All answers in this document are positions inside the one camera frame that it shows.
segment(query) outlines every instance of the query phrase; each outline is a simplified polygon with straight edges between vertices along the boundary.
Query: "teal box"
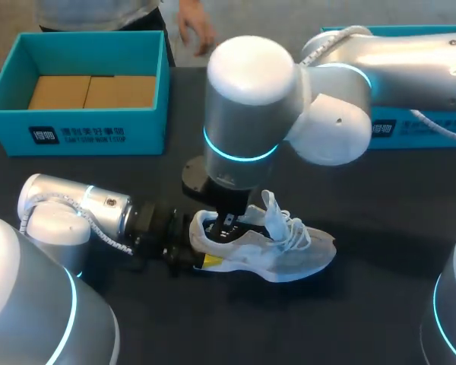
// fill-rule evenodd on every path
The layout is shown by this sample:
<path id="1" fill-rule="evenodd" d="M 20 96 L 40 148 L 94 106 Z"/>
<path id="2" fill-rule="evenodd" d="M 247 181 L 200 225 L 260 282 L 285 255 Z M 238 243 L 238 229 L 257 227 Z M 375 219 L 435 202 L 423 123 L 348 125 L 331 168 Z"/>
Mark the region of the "teal box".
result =
<path id="1" fill-rule="evenodd" d="M 27 110 L 42 75 L 156 76 L 151 108 Z M 8 156 L 162 154 L 169 101 L 163 33 L 22 33 L 0 74 Z"/>
<path id="2" fill-rule="evenodd" d="M 324 27 L 322 32 L 344 27 Z M 406 37 L 456 33 L 456 25 L 405 25 L 368 27 L 378 37 Z M 424 112 L 433 122 L 456 133 L 456 113 Z M 373 135 L 371 149 L 447 148 L 456 141 L 446 138 L 420 122 L 409 110 L 372 108 Z"/>

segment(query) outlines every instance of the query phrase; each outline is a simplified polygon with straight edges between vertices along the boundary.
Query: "black table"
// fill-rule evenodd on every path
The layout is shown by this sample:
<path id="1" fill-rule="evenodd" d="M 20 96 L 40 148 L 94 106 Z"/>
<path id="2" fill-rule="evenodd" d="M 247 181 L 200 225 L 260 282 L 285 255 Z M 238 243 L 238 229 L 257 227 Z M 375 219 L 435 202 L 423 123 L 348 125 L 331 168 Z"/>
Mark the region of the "black table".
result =
<path id="1" fill-rule="evenodd" d="M 172 71 L 162 157 L 7 158 L 0 146 L 0 218 L 17 226 L 33 173 L 199 209 L 180 174 L 202 152 L 204 80 L 204 69 Z M 456 240 L 456 149 L 370 151 L 327 168 L 281 148 L 263 188 L 337 238 L 331 266 L 292 284 L 246 272 L 172 278 L 162 262 L 135 274 L 93 251 L 85 281 L 117 315 L 119 364 L 421 363 L 420 317 Z"/>

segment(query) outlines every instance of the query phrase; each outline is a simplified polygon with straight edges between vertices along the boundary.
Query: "person's hand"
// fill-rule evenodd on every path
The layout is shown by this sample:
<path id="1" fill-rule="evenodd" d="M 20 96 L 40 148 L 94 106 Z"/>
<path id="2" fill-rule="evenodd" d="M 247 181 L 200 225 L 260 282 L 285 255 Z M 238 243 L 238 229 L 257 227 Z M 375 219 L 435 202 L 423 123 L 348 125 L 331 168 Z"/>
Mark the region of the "person's hand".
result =
<path id="1" fill-rule="evenodd" d="M 199 0 L 179 0 L 177 22 L 182 42 L 185 45 L 190 40 L 188 27 L 192 28 L 198 35 L 199 49 L 195 56 L 202 56 L 211 48 L 216 34 Z"/>

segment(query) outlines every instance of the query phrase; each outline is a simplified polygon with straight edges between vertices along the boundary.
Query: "person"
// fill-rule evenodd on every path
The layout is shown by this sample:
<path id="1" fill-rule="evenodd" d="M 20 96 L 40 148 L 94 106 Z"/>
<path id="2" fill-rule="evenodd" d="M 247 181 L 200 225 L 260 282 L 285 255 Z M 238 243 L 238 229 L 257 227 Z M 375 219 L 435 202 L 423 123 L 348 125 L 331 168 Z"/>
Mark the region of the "person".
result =
<path id="1" fill-rule="evenodd" d="M 160 0 L 36 0 L 37 22 L 44 32 L 97 30 L 162 30 L 169 65 L 175 66 Z M 188 28 L 199 38 L 195 56 L 204 55 L 214 43 L 214 29 L 200 0 L 179 0 L 179 34 L 185 45 Z"/>

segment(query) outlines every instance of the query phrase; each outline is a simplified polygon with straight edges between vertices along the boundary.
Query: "yellow label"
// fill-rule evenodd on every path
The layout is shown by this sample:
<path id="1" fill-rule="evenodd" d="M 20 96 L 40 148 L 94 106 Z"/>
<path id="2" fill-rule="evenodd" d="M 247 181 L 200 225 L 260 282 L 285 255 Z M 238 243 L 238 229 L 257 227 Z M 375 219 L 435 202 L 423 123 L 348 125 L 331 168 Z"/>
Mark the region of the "yellow label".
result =
<path id="1" fill-rule="evenodd" d="M 221 262 L 223 262 L 223 259 L 219 257 L 204 255 L 203 268 L 211 268 L 213 266 L 218 266 L 221 264 Z"/>

